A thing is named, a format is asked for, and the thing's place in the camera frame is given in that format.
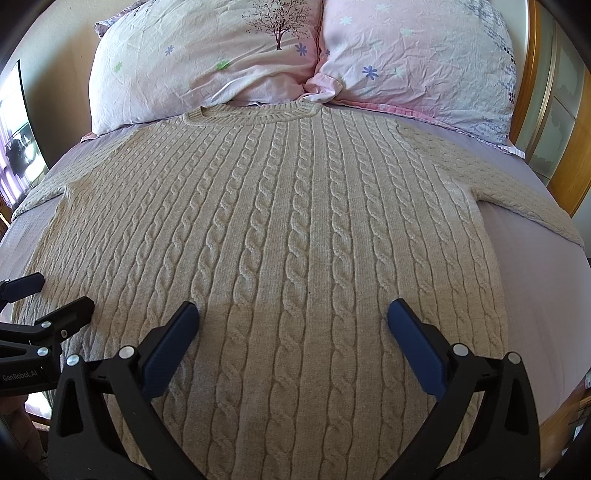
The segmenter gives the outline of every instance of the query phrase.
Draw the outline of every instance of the sweater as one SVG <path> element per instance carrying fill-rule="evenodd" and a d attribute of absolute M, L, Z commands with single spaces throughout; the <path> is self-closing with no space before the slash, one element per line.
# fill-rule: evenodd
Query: sweater
<path fill-rule="evenodd" d="M 450 142 L 305 101 L 138 129 L 42 182 L 15 215 L 60 194 L 28 266 L 46 284 L 14 320 L 87 295 L 92 323 L 64 355 L 94 360 L 193 301 L 198 337 L 153 405 L 208 479 L 380 478 L 433 406 L 387 329 L 397 298 L 450 343 L 504 355 L 478 200 L 581 243 L 551 199 Z"/>

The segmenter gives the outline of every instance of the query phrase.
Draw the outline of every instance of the purple curtain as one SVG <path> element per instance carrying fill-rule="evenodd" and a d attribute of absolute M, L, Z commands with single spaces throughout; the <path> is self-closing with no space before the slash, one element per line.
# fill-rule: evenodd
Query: purple curtain
<path fill-rule="evenodd" d="M 11 132 L 6 129 L 0 110 L 0 193 L 7 205 L 14 207 L 17 199 L 27 190 L 28 182 L 15 176 L 10 168 L 4 149 L 10 135 Z"/>

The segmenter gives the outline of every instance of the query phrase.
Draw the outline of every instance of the pillowcase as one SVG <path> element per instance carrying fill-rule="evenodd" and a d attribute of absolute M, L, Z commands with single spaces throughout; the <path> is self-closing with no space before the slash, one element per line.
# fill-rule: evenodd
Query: pillowcase
<path fill-rule="evenodd" d="M 508 139 L 517 68 L 488 0 L 325 0 L 320 48 L 321 101 Z"/>
<path fill-rule="evenodd" d="M 124 8 L 121 12 L 116 15 L 113 15 L 111 18 L 107 20 L 101 20 L 100 22 L 95 23 L 95 32 L 100 37 L 103 38 L 107 33 L 107 30 L 110 29 L 116 22 L 121 20 L 124 15 L 128 14 L 129 12 L 135 10 L 138 7 L 141 7 L 144 3 L 148 2 L 148 0 L 138 0 L 137 2 L 131 4 L 130 6 Z"/>
<path fill-rule="evenodd" d="M 230 100 L 287 103 L 318 59 L 321 0 L 150 0 L 108 29 L 90 74 L 92 131 Z"/>

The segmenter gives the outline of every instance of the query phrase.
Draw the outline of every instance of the tree print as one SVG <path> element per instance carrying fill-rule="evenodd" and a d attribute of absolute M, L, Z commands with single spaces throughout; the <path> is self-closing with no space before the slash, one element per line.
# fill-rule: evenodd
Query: tree print
<path fill-rule="evenodd" d="M 281 50 L 281 39 L 286 33 L 298 37 L 306 33 L 305 27 L 310 16 L 306 0 L 255 0 L 253 12 L 242 18 L 251 26 L 249 33 L 268 33 L 275 37 L 277 50 Z"/>

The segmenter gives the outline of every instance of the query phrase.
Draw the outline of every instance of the mattress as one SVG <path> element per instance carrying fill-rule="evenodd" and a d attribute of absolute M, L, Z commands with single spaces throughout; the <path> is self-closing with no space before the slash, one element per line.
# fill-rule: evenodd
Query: mattress
<path fill-rule="evenodd" d="M 458 132 L 420 121 L 404 121 L 453 141 L 530 188 L 550 195 L 520 158 Z M 135 128 L 140 127 L 127 127 L 76 145 L 48 177 L 84 161 L 92 151 Z M 0 278 L 16 278 L 24 272 L 58 202 L 59 198 L 45 202 L 14 222 L 0 243 Z M 510 348 L 524 359 L 542 422 L 591 367 L 591 297 L 587 295 L 591 291 L 591 270 L 578 245 L 499 206 L 481 202 L 479 207 L 501 271 Z M 9 306 L 0 314 L 0 320 L 9 321 L 10 315 Z"/>

